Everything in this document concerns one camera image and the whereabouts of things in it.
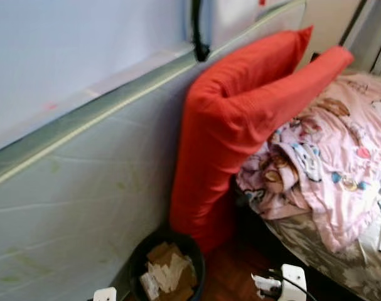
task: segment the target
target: black trash can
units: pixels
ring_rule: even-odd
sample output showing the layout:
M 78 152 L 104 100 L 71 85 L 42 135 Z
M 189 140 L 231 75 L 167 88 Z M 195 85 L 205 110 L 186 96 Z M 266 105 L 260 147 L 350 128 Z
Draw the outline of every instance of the black trash can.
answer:
M 147 272 L 147 254 L 159 244 L 166 241 L 175 243 L 184 255 L 188 255 L 196 270 L 198 285 L 193 288 L 194 295 L 189 301 L 199 301 L 205 282 L 205 261 L 198 245 L 188 235 L 176 233 L 171 230 L 157 230 L 147 236 L 134 250 L 129 259 L 129 281 L 133 297 L 137 301 L 148 301 L 147 295 L 140 283 L 139 277 Z

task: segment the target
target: floor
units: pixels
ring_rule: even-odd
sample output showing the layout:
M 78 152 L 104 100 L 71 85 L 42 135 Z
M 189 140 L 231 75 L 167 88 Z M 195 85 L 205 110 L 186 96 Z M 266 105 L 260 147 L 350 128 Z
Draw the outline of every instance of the floor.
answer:
M 259 221 L 256 224 L 254 216 L 252 221 L 253 225 L 243 216 L 239 222 L 239 227 L 243 231 L 238 231 L 232 241 L 208 256 L 207 279 L 201 301 L 261 301 L 262 299 L 256 294 L 251 273 L 264 276 L 264 271 L 269 268 L 279 268 L 283 263 L 302 266 L 297 258 L 281 248 L 275 237 L 265 233 L 264 224 Z M 256 231 L 251 233 L 248 229 L 256 227 L 262 230 L 259 231 L 258 239 L 253 239 L 256 237 Z M 360 301 L 315 270 L 308 267 L 304 269 L 308 290 L 318 301 Z

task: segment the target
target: pillow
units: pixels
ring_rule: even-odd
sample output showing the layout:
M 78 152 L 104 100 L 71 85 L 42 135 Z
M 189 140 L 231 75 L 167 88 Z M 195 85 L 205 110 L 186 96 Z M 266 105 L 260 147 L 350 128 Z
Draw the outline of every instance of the pillow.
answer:
M 213 65 L 190 88 L 169 219 L 204 253 L 233 233 L 230 176 L 352 61 L 349 52 L 333 48 L 289 75 L 310 33 L 286 31 L 257 41 Z

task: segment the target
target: blanket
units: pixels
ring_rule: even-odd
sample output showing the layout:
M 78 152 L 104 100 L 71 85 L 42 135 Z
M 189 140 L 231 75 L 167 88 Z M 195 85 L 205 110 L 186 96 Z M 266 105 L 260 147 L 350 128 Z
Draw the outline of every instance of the blanket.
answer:
M 339 76 L 236 179 L 263 218 L 311 211 L 330 251 L 350 245 L 381 211 L 381 78 Z

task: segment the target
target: red pillow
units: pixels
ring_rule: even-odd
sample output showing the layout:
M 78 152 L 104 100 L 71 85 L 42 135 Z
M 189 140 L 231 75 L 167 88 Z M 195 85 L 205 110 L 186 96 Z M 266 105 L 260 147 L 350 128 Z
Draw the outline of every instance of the red pillow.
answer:
M 205 253 L 233 233 L 230 176 L 352 61 L 349 52 L 333 48 L 283 78 L 302 57 L 310 32 L 282 32 L 238 50 L 189 91 L 170 222 L 174 230 L 194 237 Z

